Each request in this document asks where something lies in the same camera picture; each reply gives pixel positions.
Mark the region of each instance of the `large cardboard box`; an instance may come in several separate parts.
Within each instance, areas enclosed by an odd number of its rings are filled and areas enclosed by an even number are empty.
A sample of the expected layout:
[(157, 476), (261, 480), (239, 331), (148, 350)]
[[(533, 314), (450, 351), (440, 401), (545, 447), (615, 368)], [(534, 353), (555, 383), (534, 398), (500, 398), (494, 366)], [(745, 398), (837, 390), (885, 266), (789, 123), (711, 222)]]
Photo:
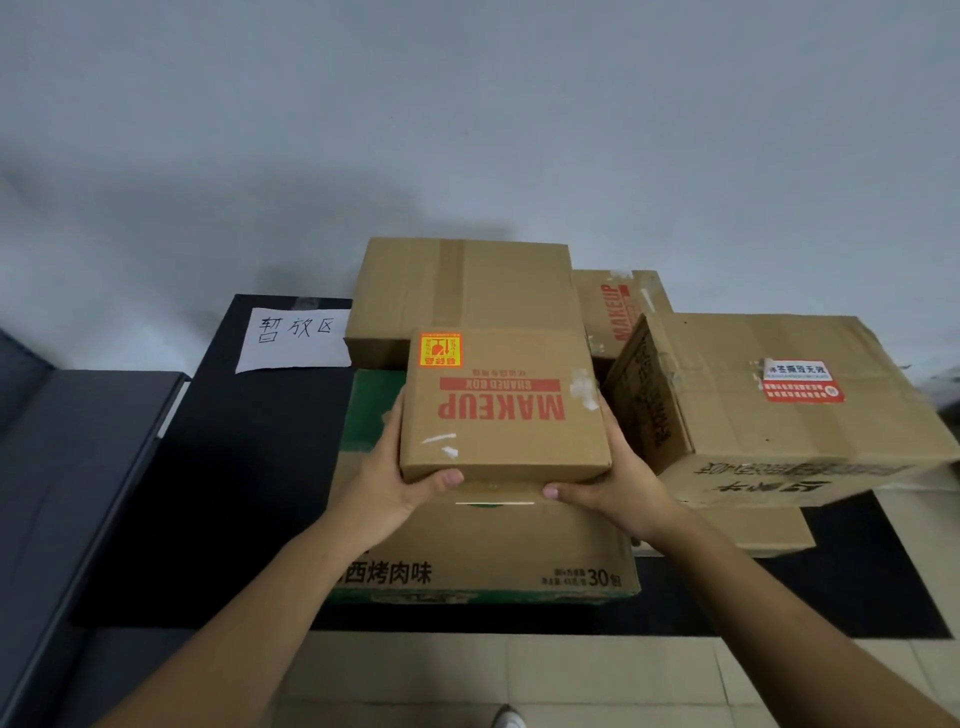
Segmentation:
[[(337, 468), (335, 501), (379, 439), (402, 372), (357, 372)], [(600, 602), (639, 591), (630, 539), (595, 514), (560, 504), (419, 508), (354, 562), (334, 601)]]
[(641, 313), (670, 313), (657, 271), (574, 271), (593, 371), (603, 382)]
[(347, 323), (353, 366), (402, 369), (414, 328), (583, 333), (566, 245), (372, 238)]
[(960, 459), (849, 316), (645, 316), (605, 394), (635, 451), (700, 505), (824, 505)]
[(583, 481), (611, 454), (582, 332), (418, 331), (407, 365), (400, 469), (407, 481), (456, 466), (463, 497), (490, 484)]
[[(816, 546), (800, 508), (698, 508), (714, 528), (755, 559), (781, 556)], [(660, 556), (643, 542), (634, 547), (637, 556)]]

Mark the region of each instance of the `small cardboard box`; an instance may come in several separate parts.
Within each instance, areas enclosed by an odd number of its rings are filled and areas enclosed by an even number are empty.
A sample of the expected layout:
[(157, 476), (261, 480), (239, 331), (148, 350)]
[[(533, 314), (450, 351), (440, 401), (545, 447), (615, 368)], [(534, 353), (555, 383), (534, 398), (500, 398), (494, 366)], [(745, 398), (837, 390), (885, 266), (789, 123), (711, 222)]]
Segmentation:
[(657, 271), (574, 271), (573, 284), (580, 298), (593, 371), (601, 383), (640, 314), (673, 311)]
[(566, 245), (372, 238), (345, 340), (353, 366), (403, 369), (414, 328), (583, 332)]
[(458, 497), (479, 495), (474, 483), (484, 492), (519, 483), (539, 499), (545, 482), (610, 469), (582, 332), (419, 331), (406, 398), (400, 469), (407, 481), (456, 466), (466, 479)]
[(634, 450), (698, 505), (824, 505), (960, 459), (850, 316), (645, 316), (604, 391)]
[[(379, 439), (403, 380), (403, 372), (356, 373), (331, 502)], [(562, 503), (450, 508), (431, 502), (357, 559), (331, 599), (602, 602), (638, 591), (629, 537), (594, 514)]]
[[(714, 528), (755, 559), (780, 556), (816, 546), (800, 508), (698, 508)], [(637, 556), (660, 556), (643, 542)]]

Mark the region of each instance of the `white paper sign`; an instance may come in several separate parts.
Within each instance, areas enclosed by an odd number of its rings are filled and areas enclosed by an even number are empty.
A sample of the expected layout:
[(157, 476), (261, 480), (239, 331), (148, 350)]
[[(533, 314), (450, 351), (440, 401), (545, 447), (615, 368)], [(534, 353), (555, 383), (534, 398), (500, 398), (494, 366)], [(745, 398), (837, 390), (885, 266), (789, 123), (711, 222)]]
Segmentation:
[(344, 334), (349, 309), (282, 311), (255, 308), (236, 373), (286, 367), (348, 367)]

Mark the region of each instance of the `white shoe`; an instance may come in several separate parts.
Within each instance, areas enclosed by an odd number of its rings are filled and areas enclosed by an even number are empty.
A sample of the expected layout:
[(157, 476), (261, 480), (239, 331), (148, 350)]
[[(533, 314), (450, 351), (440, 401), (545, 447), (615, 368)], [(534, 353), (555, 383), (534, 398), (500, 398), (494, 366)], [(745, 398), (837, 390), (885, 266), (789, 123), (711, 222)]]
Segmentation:
[(520, 713), (509, 705), (504, 705), (493, 717), (493, 725), (491, 728), (527, 728), (527, 724), (523, 722)]

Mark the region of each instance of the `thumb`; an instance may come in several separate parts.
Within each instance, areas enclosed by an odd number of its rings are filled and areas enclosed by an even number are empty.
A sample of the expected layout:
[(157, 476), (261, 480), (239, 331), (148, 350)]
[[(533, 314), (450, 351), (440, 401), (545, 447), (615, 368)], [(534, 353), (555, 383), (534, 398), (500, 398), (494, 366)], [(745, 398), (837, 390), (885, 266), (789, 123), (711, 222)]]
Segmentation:
[(437, 493), (456, 488), (462, 482), (464, 482), (464, 474), (456, 469), (437, 471), (423, 480), (406, 486), (407, 500), (416, 508)]
[(543, 497), (573, 503), (583, 508), (596, 509), (600, 496), (596, 485), (574, 485), (573, 483), (547, 483), (543, 486)]

